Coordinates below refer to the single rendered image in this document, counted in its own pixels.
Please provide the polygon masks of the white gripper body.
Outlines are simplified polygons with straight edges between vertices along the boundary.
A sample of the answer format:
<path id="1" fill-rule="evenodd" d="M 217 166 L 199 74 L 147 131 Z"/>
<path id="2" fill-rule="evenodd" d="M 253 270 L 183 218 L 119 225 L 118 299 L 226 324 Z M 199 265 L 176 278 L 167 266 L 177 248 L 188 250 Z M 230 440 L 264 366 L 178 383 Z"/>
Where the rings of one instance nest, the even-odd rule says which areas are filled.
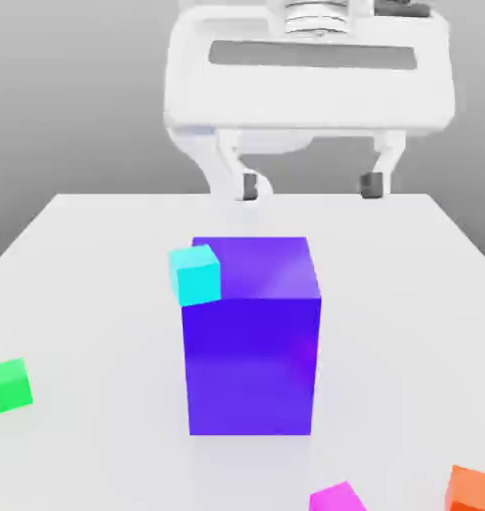
<path id="1" fill-rule="evenodd" d="M 351 34 L 316 38 L 276 24 L 257 5 L 182 12 L 168 50 L 166 125 L 423 134 L 453 119 L 449 25 L 439 14 L 366 18 Z"/>

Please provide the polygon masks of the small cyan cube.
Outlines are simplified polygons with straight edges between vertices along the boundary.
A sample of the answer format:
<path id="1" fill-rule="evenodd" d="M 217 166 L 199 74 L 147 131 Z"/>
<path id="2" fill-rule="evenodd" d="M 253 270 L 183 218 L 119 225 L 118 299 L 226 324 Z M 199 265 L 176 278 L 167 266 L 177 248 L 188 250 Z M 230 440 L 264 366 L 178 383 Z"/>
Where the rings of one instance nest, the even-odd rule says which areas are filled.
<path id="1" fill-rule="evenodd" d="M 221 264 L 210 246 L 172 250 L 168 261 L 172 291 L 181 307 L 221 299 Z"/>

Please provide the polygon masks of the small green cube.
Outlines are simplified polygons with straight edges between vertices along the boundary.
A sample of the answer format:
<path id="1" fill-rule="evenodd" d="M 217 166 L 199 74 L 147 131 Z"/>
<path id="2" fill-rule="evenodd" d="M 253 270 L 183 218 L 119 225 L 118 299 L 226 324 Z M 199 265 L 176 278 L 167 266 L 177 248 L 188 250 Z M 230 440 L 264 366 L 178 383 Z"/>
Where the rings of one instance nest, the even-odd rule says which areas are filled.
<path id="1" fill-rule="evenodd" d="M 33 403 L 23 358 L 0 362 L 0 413 Z"/>

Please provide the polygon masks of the small orange cube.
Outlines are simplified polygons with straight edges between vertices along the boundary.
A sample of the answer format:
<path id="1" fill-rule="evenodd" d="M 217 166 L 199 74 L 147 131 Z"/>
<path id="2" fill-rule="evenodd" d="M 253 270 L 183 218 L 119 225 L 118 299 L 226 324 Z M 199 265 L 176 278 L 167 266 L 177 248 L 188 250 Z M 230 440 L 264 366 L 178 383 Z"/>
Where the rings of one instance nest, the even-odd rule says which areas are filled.
<path id="1" fill-rule="evenodd" d="M 445 511 L 485 511 L 485 473 L 454 465 L 445 495 Z"/>

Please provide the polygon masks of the small magenta cube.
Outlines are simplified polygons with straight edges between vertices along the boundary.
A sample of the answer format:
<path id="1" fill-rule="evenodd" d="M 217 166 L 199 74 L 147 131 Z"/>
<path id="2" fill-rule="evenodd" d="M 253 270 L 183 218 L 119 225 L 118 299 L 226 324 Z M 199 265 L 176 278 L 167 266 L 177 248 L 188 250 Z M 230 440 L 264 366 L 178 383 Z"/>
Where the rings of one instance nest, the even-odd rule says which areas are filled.
<path id="1" fill-rule="evenodd" d="M 367 511 L 352 486 L 347 482 L 312 493 L 308 511 Z"/>

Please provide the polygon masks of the large purple box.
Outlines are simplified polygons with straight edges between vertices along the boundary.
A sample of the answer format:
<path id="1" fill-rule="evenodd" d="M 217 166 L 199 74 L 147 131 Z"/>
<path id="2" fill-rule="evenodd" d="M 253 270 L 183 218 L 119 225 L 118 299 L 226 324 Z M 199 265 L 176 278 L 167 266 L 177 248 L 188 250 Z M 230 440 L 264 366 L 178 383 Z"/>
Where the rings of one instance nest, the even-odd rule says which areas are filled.
<path id="1" fill-rule="evenodd" d="M 182 310 L 193 435 L 311 431 L 321 293 L 305 238 L 195 237 L 221 297 Z"/>

